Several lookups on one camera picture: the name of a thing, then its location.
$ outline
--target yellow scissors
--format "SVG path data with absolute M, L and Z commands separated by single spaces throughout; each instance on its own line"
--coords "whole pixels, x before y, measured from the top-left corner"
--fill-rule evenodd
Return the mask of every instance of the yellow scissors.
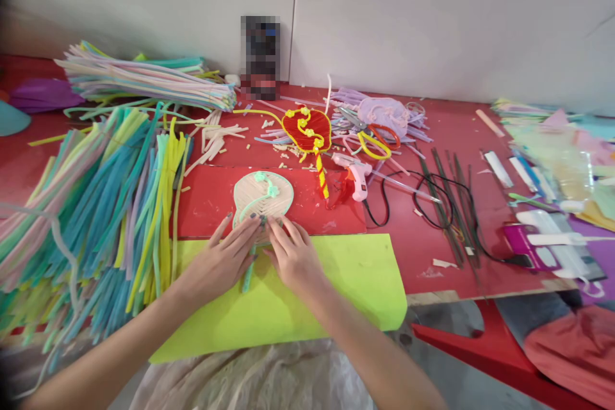
M 352 112 L 350 112 L 348 109 L 339 108 L 339 110 L 341 111 L 341 114 L 344 116 L 344 118 L 346 118 L 350 123 L 352 123 L 359 129 L 357 136 L 359 137 L 359 141 L 361 142 L 361 147 L 363 148 L 365 153 L 369 155 L 371 158 L 375 158 L 376 160 L 387 160 L 388 158 L 391 157 L 391 151 L 394 151 L 395 149 L 399 149 L 399 146 L 401 145 L 399 136 L 397 136 L 397 134 L 389 127 L 386 127 L 384 125 L 377 125 L 377 124 L 368 125 L 365 122 L 361 122 L 359 118 L 355 117 L 352 114 Z M 365 133 L 365 130 L 367 129 L 369 129 L 377 139 L 374 139 L 370 135 Z M 386 140 L 381 136 L 381 134 L 378 133 L 378 130 L 383 130 L 389 133 L 391 137 L 395 140 L 395 144 L 391 145 L 387 143 Z M 379 155 L 379 154 L 376 154 L 370 151 L 367 148 L 366 140 L 380 147 L 384 151 L 384 155 Z

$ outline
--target hand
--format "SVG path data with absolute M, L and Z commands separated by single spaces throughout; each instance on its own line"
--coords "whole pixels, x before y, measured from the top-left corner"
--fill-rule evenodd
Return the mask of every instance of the hand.
M 261 219 L 253 213 L 220 241 L 231 217 L 223 219 L 207 247 L 169 288 L 190 314 L 229 291 L 254 261 L 248 253 L 262 229 Z
M 330 282 L 308 232 L 285 216 L 282 216 L 282 222 L 288 234 L 269 217 L 266 229 L 274 251 L 264 251 L 284 285 L 305 302 L 311 293 L 329 286 Z

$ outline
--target chair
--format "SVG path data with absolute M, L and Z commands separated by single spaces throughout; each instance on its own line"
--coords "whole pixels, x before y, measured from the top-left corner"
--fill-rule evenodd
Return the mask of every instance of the chair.
M 476 301 L 485 324 L 473 338 L 413 324 L 414 335 L 554 410 L 603 410 L 549 381 L 525 357 L 494 302 Z

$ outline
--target wall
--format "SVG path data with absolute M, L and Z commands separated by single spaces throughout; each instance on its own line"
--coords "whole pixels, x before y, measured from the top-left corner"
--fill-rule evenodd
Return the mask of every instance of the wall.
M 291 83 L 615 115 L 615 0 L 296 0 Z
M 238 72 L 242 15 L 280 16 L 281 77 L 288 79 L 294 0 L 8 0 L 3 51 L 62 57 L 82 38 L 112 56 L 206 56 Z

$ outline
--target scissor handle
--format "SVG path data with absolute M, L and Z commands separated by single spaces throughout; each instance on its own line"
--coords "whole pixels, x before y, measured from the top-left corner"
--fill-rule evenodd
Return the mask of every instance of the scissor handle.
M 387 160 L 388 158 L 391 158 L 391 149 L 389 149 L 389 147 L 385 143 L 382 143 L 378 141 L 377 139 L 374 139 L 371 136 L 366 135 L 364 131 L 359 132 L 358 137 L 359 137 L 359 141 L 361 142 L 361 147 L 363 148 L 363 151 L 367 155 L 369 155 L 369 157 L 375 158 L 376 160 Z M 374 154 L 370 149 L 368 149 L 367 143 L 365 142 L 366 139 L 374 143 L 376 146 L 380 147 L 384 151 L 384 155 Z
M 392 151 L 396 151 L 401 146 L 401 142 L 399 140 L 399 136 L 397 136 L 397 133 L 394 132 L 389 127 L 384 126 L 384 125 L 371 124 L 371 125 L 368 125 L 368 128 L 370 130 L 372 130 L 372 133 L 374 134 L 374 136 L 376 136 L 376 138 L 378 138 L 378 140 L 381 143 L 386 144 L 388 146 L 388 148 L 391 149 Z M 380 133 L 378 133 L 378 130 L 384 130 L 387 133 L 389 133 L 389 135 L 391 135 L 391 137 L 395 140 L 395 144 L 390 144 L 389 142 L 387 142 L 387 140 L 384 139 Z

